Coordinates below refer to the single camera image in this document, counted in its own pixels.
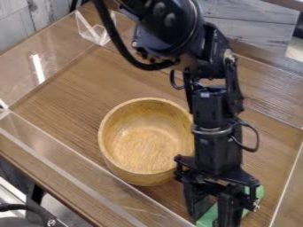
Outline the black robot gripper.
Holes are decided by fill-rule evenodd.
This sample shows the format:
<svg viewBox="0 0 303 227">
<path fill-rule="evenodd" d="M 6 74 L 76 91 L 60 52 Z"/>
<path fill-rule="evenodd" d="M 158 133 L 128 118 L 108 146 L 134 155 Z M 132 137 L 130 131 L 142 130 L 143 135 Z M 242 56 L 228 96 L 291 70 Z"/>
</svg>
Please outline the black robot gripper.
<svg viewBox="0 0 303 227">
<path fill-rule="evenodd" d="M 243 131 L 219 131 L 216 134 L 194 134 L 194 156 L 176 155 L 175 179 L 183 183 L 187 212 L 196 222 L 214 206 L 218 196 L 218 227 L 240 227 L 246 213 L 259 209 L 256 189 L 260 186 L 243 169 L 243 151 L 254 153 L 255 148 L 244 147 Z M 234 186 L 240 192 L 227 192 Z"/>
</svg>

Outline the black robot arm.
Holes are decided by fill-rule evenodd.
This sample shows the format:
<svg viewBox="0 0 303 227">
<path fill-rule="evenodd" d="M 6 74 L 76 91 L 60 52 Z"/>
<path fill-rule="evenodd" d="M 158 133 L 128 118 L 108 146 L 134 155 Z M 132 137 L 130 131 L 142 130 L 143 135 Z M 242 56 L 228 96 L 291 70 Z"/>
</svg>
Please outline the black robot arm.
<svg viewBox="0 0 303 227">
<path fill-rule="evenodd" d="M 146 71 L 180 70 L 190 114 L 194 117 L 194 154 L 176 155 L 175 179 L 183 184 L 190 217 L 207 227 L 240 227 L 246 211 L 259 209 L 262 184 L 242 168 L 243 144 L 239 118 L 244 97 L 238 81 L 230 42 L 218 26 L 204 20 L 196 0 L 116 0 L 122 13 L 136 23 L 130 53 L 104 0 L 92 0 L 110 39 L 120 55 Z"/>
</svg>

